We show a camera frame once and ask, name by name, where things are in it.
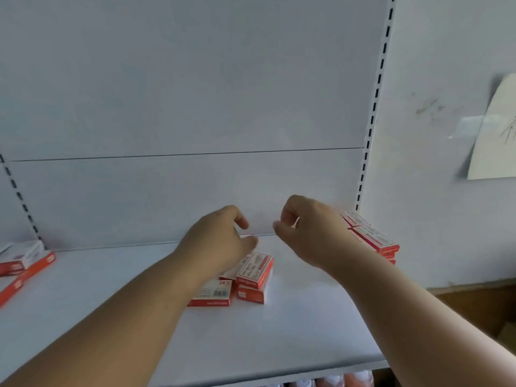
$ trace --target paper taped to wall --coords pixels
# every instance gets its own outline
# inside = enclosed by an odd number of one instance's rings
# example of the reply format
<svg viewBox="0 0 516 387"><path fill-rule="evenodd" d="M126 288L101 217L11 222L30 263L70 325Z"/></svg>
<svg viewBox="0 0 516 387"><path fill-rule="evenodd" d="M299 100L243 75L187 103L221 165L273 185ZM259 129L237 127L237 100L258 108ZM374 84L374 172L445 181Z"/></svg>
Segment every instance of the paper taped to wall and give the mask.
<svg viewBox="0 0 516 387"><path fill-rule="evenodd" d="M516 74L504 77L473 149L468 179L516 176Z"/></svg>

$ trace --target barcode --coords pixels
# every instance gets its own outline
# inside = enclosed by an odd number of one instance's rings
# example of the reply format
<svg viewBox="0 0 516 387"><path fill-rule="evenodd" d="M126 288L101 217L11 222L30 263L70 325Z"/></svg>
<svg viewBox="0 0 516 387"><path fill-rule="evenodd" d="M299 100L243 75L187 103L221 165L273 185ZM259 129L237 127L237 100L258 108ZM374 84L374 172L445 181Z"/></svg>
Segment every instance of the barcode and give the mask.
<svg viewBox="0 0 516 387"><path fill-rule="evenodd" d="M215 291L213 291L213 296L216 296L216 297L227 297L228 294L229 294L229 291L225 291L222 289L216 289Z"/></svg>

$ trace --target person's right hand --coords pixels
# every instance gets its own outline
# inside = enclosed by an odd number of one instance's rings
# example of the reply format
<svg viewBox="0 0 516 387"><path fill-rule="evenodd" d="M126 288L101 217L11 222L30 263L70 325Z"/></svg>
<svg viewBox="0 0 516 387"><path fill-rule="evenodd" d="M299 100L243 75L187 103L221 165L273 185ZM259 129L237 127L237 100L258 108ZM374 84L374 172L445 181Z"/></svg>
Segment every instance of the person's right hand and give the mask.
<svg viewBox="0 0 516 387"><path fill-rule="evenodd" d="M350 247L360 247L336 211L302 195L292 195L287 200L281 220L275 221L273 228L302 260L326 272Z"/></svg>

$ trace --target skin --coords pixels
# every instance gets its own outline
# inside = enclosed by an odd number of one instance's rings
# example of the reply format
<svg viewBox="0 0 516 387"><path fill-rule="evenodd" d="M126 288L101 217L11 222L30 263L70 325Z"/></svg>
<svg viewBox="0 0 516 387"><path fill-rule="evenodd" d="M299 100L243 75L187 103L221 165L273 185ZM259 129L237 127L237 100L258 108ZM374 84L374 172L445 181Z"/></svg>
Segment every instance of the skin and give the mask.
<svg viewBox="0 0 516 387"><path fill-rule="evenodd" d="M172 254L1 386L146 386L189 300L255 248L257 239L241 239L234 222L249 226L234 206L201 218ZM515 356L364 247L329 206L293 195L273 227L345 288L403 386L516 385Z"/></svg>

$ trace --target person's left hand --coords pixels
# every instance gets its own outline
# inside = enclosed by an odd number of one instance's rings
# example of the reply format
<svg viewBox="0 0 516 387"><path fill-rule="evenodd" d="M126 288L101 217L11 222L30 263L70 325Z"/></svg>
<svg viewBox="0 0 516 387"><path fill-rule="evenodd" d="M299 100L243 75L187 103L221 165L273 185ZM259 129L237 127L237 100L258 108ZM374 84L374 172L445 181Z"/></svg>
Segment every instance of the person's left hand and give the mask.
<svg viewBox="0 0 516 387"><path fill-rule="evenodd" d="M225 206L207 214L186 233L174 254L193 264L195 274L203 282L235 267L258 244L258 238L240 238L234 223L243 230L249 222L234 206Z"/></svg>

